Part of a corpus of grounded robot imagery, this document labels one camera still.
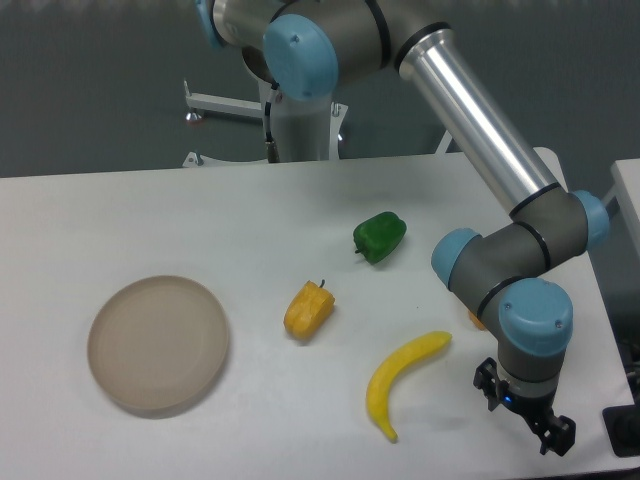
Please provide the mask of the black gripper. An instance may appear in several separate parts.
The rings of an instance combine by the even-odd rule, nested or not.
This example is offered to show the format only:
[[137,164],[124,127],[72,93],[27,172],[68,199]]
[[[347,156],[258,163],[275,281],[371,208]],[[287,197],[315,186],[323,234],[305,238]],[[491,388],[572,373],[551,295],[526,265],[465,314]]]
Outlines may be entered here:
[[500,404],[523,416],[531,432],[540,440],[540,453],[565,455],[575,444],[576,423],[564,415],[556,416],[553,402],[556,378],[527,382],[515,377],[499,378],[496,361],[488,357],[475,370],[473,386],[481,390],[487,408],[494,411]]

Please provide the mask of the orange object behind arm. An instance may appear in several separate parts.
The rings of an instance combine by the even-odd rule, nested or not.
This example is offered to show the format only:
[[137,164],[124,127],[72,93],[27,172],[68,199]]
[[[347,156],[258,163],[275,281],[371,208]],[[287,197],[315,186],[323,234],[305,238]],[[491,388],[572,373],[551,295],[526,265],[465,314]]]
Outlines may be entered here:
[[484,326],[484,324],[474,315],[473,312],[468,311],[468,318],[469,320],[472,322],[472,324],[480,331],[485,331],[486,327]]

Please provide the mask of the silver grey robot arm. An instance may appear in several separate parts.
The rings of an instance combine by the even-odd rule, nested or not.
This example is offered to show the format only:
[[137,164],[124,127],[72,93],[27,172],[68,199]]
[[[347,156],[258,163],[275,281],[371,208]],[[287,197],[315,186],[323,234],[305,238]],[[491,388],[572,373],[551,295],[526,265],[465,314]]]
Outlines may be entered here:
[[565,454],[575,423],[552,409],[573,306],[543,274],[601,243],[602,202],[562,188],[460,57],[453,31],[424,1],[199,1],[211,46],[241,49],[264,83],[261,120],[271,162],[326,160],[336,87],[393,67],[413,84],[510,217],[489,236],[447,234],[432,267],[494,335],[495,358],[474,385],[490,408],[521,416],[543,452]]

